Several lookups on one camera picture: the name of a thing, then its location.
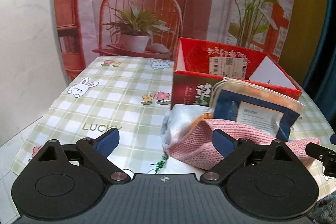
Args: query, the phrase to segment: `open cardboard box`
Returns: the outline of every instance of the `open cardboard box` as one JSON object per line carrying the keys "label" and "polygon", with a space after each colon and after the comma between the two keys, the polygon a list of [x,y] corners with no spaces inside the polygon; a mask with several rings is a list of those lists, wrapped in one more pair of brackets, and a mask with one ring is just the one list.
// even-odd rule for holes
{"label": "open cardboard box", "polygon": [[298,100],[302,91],[268,54],[204,40],[180,38],[174,63],[172,103],[208,106],[211,88],[223,76],[210,75],[210,57],[247,58],[243,81],[263,86]]}

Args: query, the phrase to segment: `pink knitted fabric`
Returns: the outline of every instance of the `pink knitted fabric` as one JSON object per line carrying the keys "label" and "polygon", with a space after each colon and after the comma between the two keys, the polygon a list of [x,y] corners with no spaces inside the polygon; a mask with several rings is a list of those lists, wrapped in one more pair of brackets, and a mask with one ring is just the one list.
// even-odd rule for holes
{"label": "pink knitted fabric", "polygon": [[[220,119],[204,119],[176,144],[171,147],[168,146],[165,151],[170,157],[186,164],[209,170],[223,159],[212,145],[212,132],[217,128],[235,139],[248,138],[256,144],[268,145],[275,139],[254,127],[242,123]],[[314,162],[314,159],[307,156],[305,152],[305,147],[310,142],[320,144],[320,140],[317,138],[286,143],[307,168]]]}

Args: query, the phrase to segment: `pink flower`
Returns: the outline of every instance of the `pink flower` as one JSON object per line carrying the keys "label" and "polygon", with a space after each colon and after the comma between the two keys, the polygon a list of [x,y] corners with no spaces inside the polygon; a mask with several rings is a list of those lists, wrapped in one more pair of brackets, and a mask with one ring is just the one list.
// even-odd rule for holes
{"label": "pink flower", "polygon": [[105,61],[104,61],[104,64],[110,65],[110,64],[112,64],[113,62],[114,62],[113,60],[105,60]]}
{"label": "pink flower", "polygon": [[169,100],[170,94],[167,92],[159,91],[159,93],[154,95],[158,101]]}
{"label": "pink flower", "polygon": [[35,147],[33,148],[33,153],[32,153],[32,155],[31,155],[31,157],[34,158],[35,155],[37,154],[37,152],[40,151],[42,147],[43,147],[43,145],[41,145],[41,146],[39,146],[39,147],[38,147],[38,146],[35,146]]}

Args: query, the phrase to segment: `gray fluffy fabric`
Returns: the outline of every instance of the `gray fluffy fabric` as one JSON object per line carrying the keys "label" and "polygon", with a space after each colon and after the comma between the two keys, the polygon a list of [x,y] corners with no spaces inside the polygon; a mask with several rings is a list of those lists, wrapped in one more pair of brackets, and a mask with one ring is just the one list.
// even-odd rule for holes
{"label": "gray fluffy fabric", "polygon": [[315,204],[310,218],[318,224],[336,223],[336,192],[319,200]]}

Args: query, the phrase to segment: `blue package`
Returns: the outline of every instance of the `blue package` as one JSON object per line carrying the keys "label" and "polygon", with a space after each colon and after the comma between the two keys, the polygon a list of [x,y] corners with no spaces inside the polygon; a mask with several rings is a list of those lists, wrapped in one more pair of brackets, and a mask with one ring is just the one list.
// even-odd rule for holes
{"label": "blue package", "polygon": [[[263,113],[270,113],[270,117],[263,116]],[[273,129],[275,130],[273,137],[285,142],[289,139],[291,126],[299,116],[287,107],[228,90],[220,91],[214,111],[214,119],[237,121],[263,131],[267,131],[264,130],[267,128],[270,129],[269,131]]]}

